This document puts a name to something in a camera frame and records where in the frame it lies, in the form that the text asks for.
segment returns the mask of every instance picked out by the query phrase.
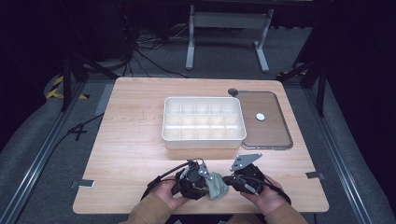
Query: metal stand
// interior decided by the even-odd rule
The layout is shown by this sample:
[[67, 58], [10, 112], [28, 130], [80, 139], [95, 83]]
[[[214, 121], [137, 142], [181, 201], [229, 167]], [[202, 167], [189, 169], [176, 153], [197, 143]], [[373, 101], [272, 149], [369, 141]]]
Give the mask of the metal stand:
[[72, 97], [72, 89], [71, 89], [71, 74], [73, 73], [77, 82], [85, 82], [88, 80], [88, 74], [85, 70], [83, 64], [87, 64], [90, 67], [96, 69], [100, 73], [110, 77], [112, 79], [117, 79], [119, 76], [108, 71], [100, 64], [93, 62], [87, 58], [82, 57], [76, 53], [71, 53], [64, 60], [64, 104], [62, 106], [61, 111], [65, 111], [69, 106]]
[[244, 13], [218, 13], [218, 12], [195, 12], [195, 7], [190, 8], [190, 41], [187, 50], [186, 69], [191, 70], [194, 60], [194, 28], [195, 27], [221, 27], [241, 29], [261, 29], [262, 36], [254, 42], [257, 57], [264, 73], [269, 72], [268, 63], [265, 60], [262, 46], [270, 27], [274, 10], [268, 10], [267, 14], [244, 14]]
[[283, 82], [291, 77], [294, 77], [303, 71], [307, 71], [300, 84], [304, 89], [311, 89], [318, 80], [318, 95], [317, 95], [317, 110], [321, 117], [324, 118], [323, 113], [323, 102], [324, 102], [324, 91], [326, 86], [326, 67], [322, 61], [315, 61], [311, 63], [305, 63], [290, 72], [284, 74], [281, 77], [277, 77], [276, 80]]

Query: white plastic container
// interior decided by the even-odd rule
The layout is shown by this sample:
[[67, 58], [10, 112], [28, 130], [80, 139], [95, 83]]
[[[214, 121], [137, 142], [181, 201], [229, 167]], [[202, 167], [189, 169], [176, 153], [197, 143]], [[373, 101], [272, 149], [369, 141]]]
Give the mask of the white plastic container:
[[163, 140], [169, 149], [239, 148], [247, 132], [233, 97], [169, 97], [163, 110]]

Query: black strap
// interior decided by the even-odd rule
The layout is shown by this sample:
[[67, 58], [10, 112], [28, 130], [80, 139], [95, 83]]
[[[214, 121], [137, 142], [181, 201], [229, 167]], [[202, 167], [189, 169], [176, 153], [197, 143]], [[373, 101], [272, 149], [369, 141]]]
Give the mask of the black strap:
[[140, 201], [142, 201], [144, 198], [146, 198], [146, 196], [148, 196], [148, 194], [155, 188], [155, 186], [157, 186], [162, 181], [162, 179], [165, 176], [167, 176], [169, 174], [172, 174], [174, 171], [176, 171], [176, 170], [180, 169], [181, 167], [186, 166], [188, 164], [190, 164], [190, 163], [189, 162], [185, 162], [185, 163], [179, 165], [178, 167], [175, 167], [174, 169], [166, 172], [165, 174], [157, 176], [153, 181], [149, 182], [148, 183], [148, 188], [143, 193], [143, 196], [140, 199]]
[[291, 199], [289, 197], [289, 195], [287, 195], [285, 193], [285, 191], [283, 191], [282, 189], [278, 188], [277, 186], [274, 185], [269, 185], [267, 183], [264, 183], [266, 186], [268, 186], [268, 188], [270, 188], [271, 190], [275, 191], [277, 194], [279, 194], [282, 198], [284, 198], [286, 200], [286, 202], [288, 204], [291, 205]]

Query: gray cloth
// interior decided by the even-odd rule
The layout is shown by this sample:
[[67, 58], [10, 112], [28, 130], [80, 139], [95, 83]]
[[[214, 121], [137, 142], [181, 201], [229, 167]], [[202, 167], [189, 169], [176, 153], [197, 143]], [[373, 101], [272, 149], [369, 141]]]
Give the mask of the gray cloth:
[[226, 195], [228, 192], [228, 186], [222, 181], [222, 176], [217, 173], [210, 174], [211, 180], [206, 180], [206, 184], [209, 187], [210, 200], [216, 200]]

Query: brown tray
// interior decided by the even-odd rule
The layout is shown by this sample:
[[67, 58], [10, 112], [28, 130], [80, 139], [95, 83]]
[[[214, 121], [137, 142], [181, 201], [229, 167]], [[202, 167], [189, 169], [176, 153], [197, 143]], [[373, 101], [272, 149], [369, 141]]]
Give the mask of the brown tray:
[[[241, 103], [247, 137], [247, 149], [287, 149], [293, 143], [276, 95], [270, 91], [240, 91], [235, 96]], [[264, 120], [256, 115], [262, 113]]]

